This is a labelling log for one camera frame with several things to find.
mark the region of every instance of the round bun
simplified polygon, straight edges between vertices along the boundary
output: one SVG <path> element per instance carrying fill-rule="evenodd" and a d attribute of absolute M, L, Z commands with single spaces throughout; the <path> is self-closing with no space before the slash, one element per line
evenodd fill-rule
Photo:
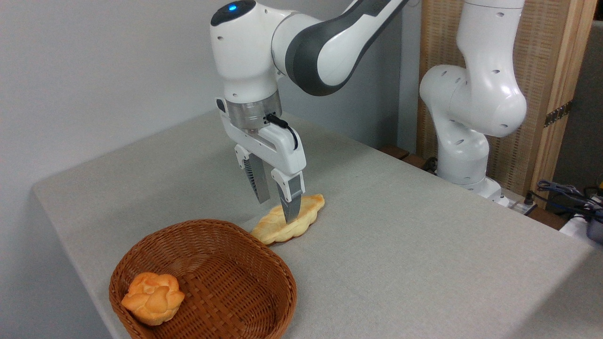
<path fill-rule="evenodd" d="M 140 322 L 157 326 L 174 317 L 184 298 L 174 276 L 144 272 L 134 278 L 121 304 Z"/>

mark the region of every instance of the bread roll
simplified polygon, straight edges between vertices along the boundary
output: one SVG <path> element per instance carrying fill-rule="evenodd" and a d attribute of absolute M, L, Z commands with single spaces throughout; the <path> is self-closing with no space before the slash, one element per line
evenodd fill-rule
<path fill-rule="evenodd" d="M 134 278 L 121 304 L 140 322 L 156 326 L 172 319 L 184 298 L 174 276 L 144 272 Z"/>
<path fill-rule="evenodd" d="M 300 213 L 290 224 L 285 222 L 283 207 L 278 205 L 260 219 L 251 235 L 269 245 L 304 234 L 308 226 L 316 221 L 318 211 L 324 206 L 324 197 L 322 194 L 316 194 L 302 196 L 301 199 Z"/>

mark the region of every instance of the wooden panel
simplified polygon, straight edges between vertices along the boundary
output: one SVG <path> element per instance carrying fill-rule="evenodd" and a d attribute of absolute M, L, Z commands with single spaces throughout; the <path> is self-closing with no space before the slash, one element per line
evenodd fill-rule
<path fill-rule="evenodd" d="M 502 187 L 523 195 L 532 187 L 532 178 L 541 175 L 535 171 L 537 163 L 546 162 L 542 169 L 554 170 L 566 119 L 553 124 L 550 130 L 544 129 L 545 119 L 547 113 L 573 97 L 586 45 L 583 38 L 588 37 L 595 5 L 596 0 L 526 0 L 513 54 L 517 82 L 528 101 L 526 119 L 507 137 L 488 137 L 488 176 Z M 421 77 L 435 65 L 464 66 L 456 47 L 462 7 L 462 1 L 423 1 Z M 422 101 L 417 153 L 437 156 L 434 125 Z"/>
<path fill-rule="evenodd" d="M 561 107 L 573 98 L 595 8 L 596 1 L 571 3 L 561 42 L 561 45 L 567 48 L 562 49 L 558 58 L 554 77 L 556 86 L 551 90 L 548 112 Z M 564 117 L 544 128 L 531 180 L 532 189 L 535 189 L 536 183 L 541 179 L 553 179 L 566 124 L 567 117 Z"/>

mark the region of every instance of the table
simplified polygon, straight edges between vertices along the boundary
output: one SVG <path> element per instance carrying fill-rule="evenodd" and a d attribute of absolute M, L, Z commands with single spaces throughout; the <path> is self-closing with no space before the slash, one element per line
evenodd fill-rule
<path fill-rule="evenodd" d="M 295 116 L 307 194 L 301 237 L 272 246 L 298 286 L 285 338 L 601 338 L 603 255 L 432 174 Z M 114 338 L 110 275 L 145 235 L 190 219 L 251 230 L 257 203 L 217 113 L 34 186 Z"/>

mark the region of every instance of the black cable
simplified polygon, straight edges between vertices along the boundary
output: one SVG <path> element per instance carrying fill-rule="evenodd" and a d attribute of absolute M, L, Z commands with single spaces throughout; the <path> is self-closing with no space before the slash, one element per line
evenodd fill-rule
<path fill-rule="evenodd" d="M 293 141 L 295 143 L 295 147 L 293 148 L 293 150 L 295 151 L 297 149 L 297 146 L 299 146 L 298 141 L 297 141 L 297 135 L 295 135 L 295 132 L 293 131 L 293 128 L 289 127 L 289 124 L 279 118 L 278 116 L 276 116 L 275 114 L 268 114 L 266 116 L 266 120 L 268 120 L 269 122 L 275 124 L 276 126 L 279 126 L 280 128 L 286 128 L 291 132 L 291 135 L 293 135 Z"/>
<path fill-rule="evenodd" d="M 553 205 L 553 206 L 555 206 L 557 208 L 564 209 L 564 210 L 570 211 L 570 212 L 574 212 L 576 214 L 581 214 L 581 215 L 583 215 L 585 217 L 594 218 L 594 219 L 596 219 L 598 221 L 603 222 L 603 218 L 601 217 L 601 215 L 599 215 L 597 213 L 591 213 L 591 212 L 586 211 L 584 209 L 577 209 L 577 208 L 572 208 L 572 207 L 569 207 L 569 206 L 560 205 L 560 204 L 558 204 L 558 203 L 556 203 L 554 201 L 551 201 L 550 199 L 547 199 L 545 197 L 541 197 L 540 195 L 536 194 L 534 191 L 528 191 L 528 193 L 530 193 L 532 196 L 537 197 L 538 199 L 543 200 L 546 203 L 549 203 L 549 204 L 551 204 L 551 205 Z"/>

